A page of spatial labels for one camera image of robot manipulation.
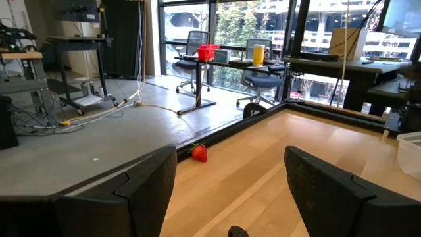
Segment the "electronic equipment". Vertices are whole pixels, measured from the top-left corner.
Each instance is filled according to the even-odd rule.
[[[10,97],[0,95],[0,150],[19,146],[9,111],[11,104]]]
[[[0,20],[0,48],[8,49],[9,52],[21,52],[17,41],[36,40],[37,37],[25,29],[11,28],[5,26]]]
[[[301,52],[299,54],[299,57],[302,59],[325,61],[325,62],[336,62],[339,59],[339,55],[331,55],[328,53],[311,53],[311,52]]]
[[[421,1],[385,0],[377,32],[419,38],[421,36]]]
[[[56,20],[100,22],[96,0],[52,0],[52,6]]]

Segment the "bottle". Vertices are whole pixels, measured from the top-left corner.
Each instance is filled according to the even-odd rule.
[[[269,47],[266,47],[266,49],[264,50],[264,60],[269,60],[270,59],[270,49]]]

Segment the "gray tabletop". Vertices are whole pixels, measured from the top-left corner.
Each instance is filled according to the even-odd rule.
[[[291,57],[285,57],[282,61],[286,63],[298,63],[303,65],[313,65],[325,68],[342,68],[343,60],[337,62],[324,62],[315,61],[309,59],[296,59]],[[366,57],[361,57],[359,60],[347,61],[346,69],[355,70],[360,72],[370,72],[376,74],[383,74],[394,70],[399,70],[402,66],[409,64],[408,61],[402,62],[389,62],[389,61],[374,61],[373,63],[363,64],[362,62],[368,61]]]

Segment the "black desk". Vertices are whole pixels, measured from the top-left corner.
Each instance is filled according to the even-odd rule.
[[[291,63],[290,71],[341,78],[343,60],[338,62],[323,62],[308,59],[283,58],[284,62]],[[347,95],[343,104],[344,109],[361,112],[366,102],[366,92],[375,85],[386,80],[396,78],[397,71],[408,62],[375,61],[362,64],[366,57],[359,60],[348,61],[345,69],[345,80],[349,80]]]
[[[107,86],[105,85],[103,60],[101,56],[101,44],[109,43],[112,40],[113,40],[112,38],[105,39],[105,38],[96,38],[96,37],[75,37],[75,36],[50,36],[47,38],[47,42],[52,43],[55,46],[56,57],[57,57],[56,60],[60,67],[61,78],[63,80],[64,90],[66,92],[66,98],[60,97],[60,101],[76,108],[80,114],[83,114],[83,111],[81,110],[81,107],[79,105],[73,102],[70,96],[70,92],[68,90],[67,77],[64,71],[64,65],[62,63],[62,57],[61,57],[62,52],[95,50],[97,52],[97,57],[98,57],[98,68],[99,68],[99,77],[101,79],[101,86],[104,89],[103,101],[112,100],[114,102],[114,105],[116,105],[115,97],[108,94]]]
[[[188,113],[192,110],[196,110],[196,109],[201,109],[203,107],[208,107],[211,105],[216,105],[216,102],[207,102],[202,104],[201,103],[201,91],[202,91],[202,81],[201,81],[201,65],[200,64],[208,64],[208,65],[214,65],[214,66],[224,66],[224,67],[229,67],[229,68],[235,68],[235,69],[240,69],[240,70],[246,70],[246,71],[250,71],[250,72],[259,72],[259,73],[266,73],[269,75],[275,75],[275,76],[281,76],[282,72],[270,72],[268,71],[267,67],[262,67],[262,68],[255,68],[252,66],[249,67],[243,67],[243,66],[232,66],[229,65],[228,63],[216,63],[216,62],[206,62],[206,61],[200,61],[199,59],[194,59],[194,58],[183,58],[183,57],[175,57],[178,60],[185,60],[185,61],[190,61],[190,62],[196,62],[196,106],[194,107],[189,107],[186,109],[182,109],[180,111],[178,111],[177,113],[180,115],[182,113]]]

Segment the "strawberry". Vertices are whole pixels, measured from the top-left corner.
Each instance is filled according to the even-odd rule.
[[[193,144],[194,147],[191,149],[191,156],[201,162],[208,160],[208,151],[204,145]]]

